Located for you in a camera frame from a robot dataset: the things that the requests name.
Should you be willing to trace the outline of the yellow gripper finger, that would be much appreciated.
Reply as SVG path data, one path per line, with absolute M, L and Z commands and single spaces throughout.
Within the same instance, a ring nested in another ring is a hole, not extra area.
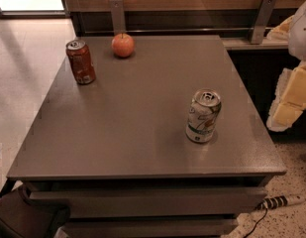
M 270 131 L 290 128 L 306 109 L 306 61 L 293 70 L 285 68 L 279 76 L 266 126 Z
M 278 26 L 272 28 L 266 38 L 268 40 L 287 40 L 289 36 L 290 24 L 293 20 L 293 17 L 290 16 L 281 22 Z

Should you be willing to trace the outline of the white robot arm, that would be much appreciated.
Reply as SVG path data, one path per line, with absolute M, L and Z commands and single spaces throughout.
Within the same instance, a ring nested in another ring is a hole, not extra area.
M 266 126 L 270 131 L 290 128 L 306 109 L 306 1 L 293 16 L 273 28 L 267 38 L 287 41 L 289 54 L 300 60 L 294 69 L 285 68 L 278 78 Z

